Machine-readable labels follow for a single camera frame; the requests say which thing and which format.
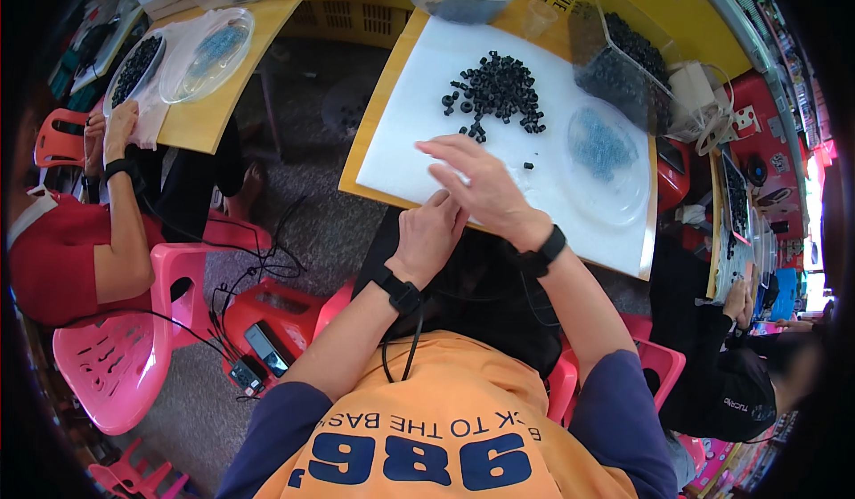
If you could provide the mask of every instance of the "blue beads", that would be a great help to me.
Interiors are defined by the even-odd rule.
[[[607,126],[590,107],[582,109],[572,122],[579,123],[582,126],[580,133],[586,136],[571,141],[570,151],[593,177],[611,182],[615,178],[615,169],[627,167],[638,159],[633,141]]]
[[[190,66],[189,75],[202,77],[212,65],[240,48],[248,34],[244,27],[226,26],[205,37],[193,51],[197,58]]]

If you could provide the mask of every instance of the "woman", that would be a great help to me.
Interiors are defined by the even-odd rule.
[[[248,215],[260,193],[260,169],[252,166],[244,173],[233,120],[216,155],[178,151],[161,187],[166,149],[128,146],[137,117],[137,103],[128,100],[113,109],[107,122],[100,113],[91,114],[85,128],[87,173],[97,173],[93,161],[102,161],[109,205],[80,204],[44,186],[9,194],[12,225],[6,248],[12,290],[18,308],[30,319],[48,326],[82,326],[123,308],[151,309],[151,249],[202,236],[215,184],[232,215],[240,217]],[[33,114],[27,124],[37,130]],[[27,130],[22,133],[18,148],[32,147]],[[21,154],[27,158],[27,152]],[[22,186],[26,170],[27,161],[18,162],[13,185]],[[186,279],[176,282],[173,300],[188,288]]]

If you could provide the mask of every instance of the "power strip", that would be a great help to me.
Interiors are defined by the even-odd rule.
[[[234,363],[228,376],[244,391],[247,397],[252,397],[264,389],[262,378],[267,376],[267,373],[264,371],[264,367],[252,356],[243,356]]]

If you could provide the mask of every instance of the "red shirt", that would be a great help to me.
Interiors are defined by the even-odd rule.
[[[109,315],[94,315],[121,307],[151,309],[151,294],[98,304],[92,247],[110,244],[110,207],[81,204],[70,194],[52,193],[57,207],[35,220],[8,251],[12,291],[24,315],[48,326],[92,315],[74,326],[86,326]],[[161,224],[143,215],[149,250],[166,242]]]

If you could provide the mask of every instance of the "black wristband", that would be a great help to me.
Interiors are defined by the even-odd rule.
[[[552,233],[537,252],[529,251],[520,254],[513,245],[505,241],[505,254],[529,277],[542,278],[549,274],[550,264],[558,258],[566,244],[567,238],[564,237],[561,228],[558,225],[552,225]]]
[[[145,190],[145,181],[139,173],[137,164],[131,160],[113,160],[104,167],[104,183],[108,183],[113,174],[126,172],[131,176],[131,184],[134,186],[134,194],[141,194]]]
[[[404,317],[419,307],[422,292],[412,282],[401,282],[386,266],[380,266],[371,278],[379,287],[389,293],[389,304]]]

